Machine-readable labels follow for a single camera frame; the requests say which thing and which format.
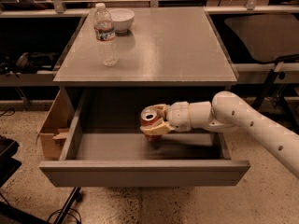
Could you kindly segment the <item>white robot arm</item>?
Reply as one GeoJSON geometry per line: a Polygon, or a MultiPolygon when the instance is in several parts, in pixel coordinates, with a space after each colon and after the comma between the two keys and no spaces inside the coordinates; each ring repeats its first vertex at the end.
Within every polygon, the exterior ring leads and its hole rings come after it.
{"type": "Polygon", "coordinates": [[[217,93],[210,102],[147,106],[141,111],[140,123],[141,132],[150,141],[170,132],[204,129],[225,133],[241,127],[299,177],[299,134],[264,116],[230,91],[217,93]]]}

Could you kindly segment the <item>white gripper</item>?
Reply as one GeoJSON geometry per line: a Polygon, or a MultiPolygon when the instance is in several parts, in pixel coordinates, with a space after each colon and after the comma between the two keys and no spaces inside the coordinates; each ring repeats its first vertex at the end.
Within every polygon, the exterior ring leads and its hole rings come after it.
{"type": "Polygon", "coordinates": [[[163,135],[173,130],[183,133],[191,129],[188,102],[177,102],[170,106],[167,104],[151,105],[148,107],[147,119],[158,120],[151,125],[140,127],[145,135],[163,135]]]}

